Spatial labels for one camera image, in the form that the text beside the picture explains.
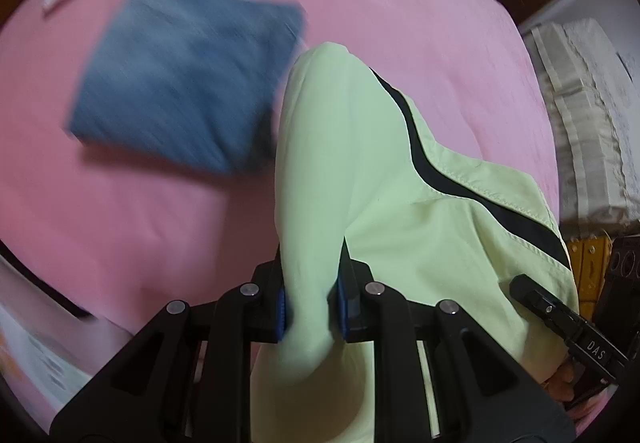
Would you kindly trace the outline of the green and black hooded jacket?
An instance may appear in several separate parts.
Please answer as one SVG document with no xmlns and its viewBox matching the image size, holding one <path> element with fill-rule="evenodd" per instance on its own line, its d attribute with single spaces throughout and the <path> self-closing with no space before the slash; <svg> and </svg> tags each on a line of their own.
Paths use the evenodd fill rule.
<svg viewBox="0 0 640 443">
<path fill-rule="evenodd" d="M 291 320 L 257 356 L 254 441 L 372 440 L 372 345 L 344 342 L 330 316 L 342 253 L 410 301 L 457 301 L 538 382 L 563 363 L 561 339 L 506 294 L 525 274 L 578 305 L 559 225 L 533 177 L 440 145 L 413 101 L 343 45 L 296 60 L 274 181 Z"/>
</svg>

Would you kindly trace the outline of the pink bed sheet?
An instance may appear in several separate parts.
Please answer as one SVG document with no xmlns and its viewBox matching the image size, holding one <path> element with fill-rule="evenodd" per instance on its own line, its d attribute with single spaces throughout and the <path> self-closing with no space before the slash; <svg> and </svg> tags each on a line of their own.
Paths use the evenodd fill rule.
<svg viewBox="0 0 640 443">
<path fill-rule="evenodd" d="M 272 258 L 273 175 L 216 177 L 65 131 L 123 0 L 25 0 L 1 30 L 1 372 L 36 426 L 163 305 L 216 299 Z M 494 0 L 294 0 L 300 42 L 345 45 L 442 145 L 530 174 L 559 204 L 552 133 L 518 28 Z"/>
</svg>

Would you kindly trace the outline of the white lace curtain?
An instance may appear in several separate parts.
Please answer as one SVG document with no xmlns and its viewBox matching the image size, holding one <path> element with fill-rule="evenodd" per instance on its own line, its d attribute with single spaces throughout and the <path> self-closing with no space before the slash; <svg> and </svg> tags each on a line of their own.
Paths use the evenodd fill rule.
<svg viewBox="0 0 640 443">
<path fill-rule="evenodd" d="M 639 87 L 592 18 L 523 40 L 551 123 L 567 236 L 639 228 Z"/>
</svg>

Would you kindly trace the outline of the folded blue denim jeans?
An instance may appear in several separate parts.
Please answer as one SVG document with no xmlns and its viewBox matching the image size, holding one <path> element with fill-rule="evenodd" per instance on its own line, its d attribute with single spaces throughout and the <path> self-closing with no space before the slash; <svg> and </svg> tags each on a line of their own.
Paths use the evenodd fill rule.
<svg viewBox="0 0 640 443">
<path fill-rule="evenodd" d="M 67 130 L 213 174 L 259 170 L 305 27 L 275 0 L 126 0 L 82 76 Z"/>
</svg>

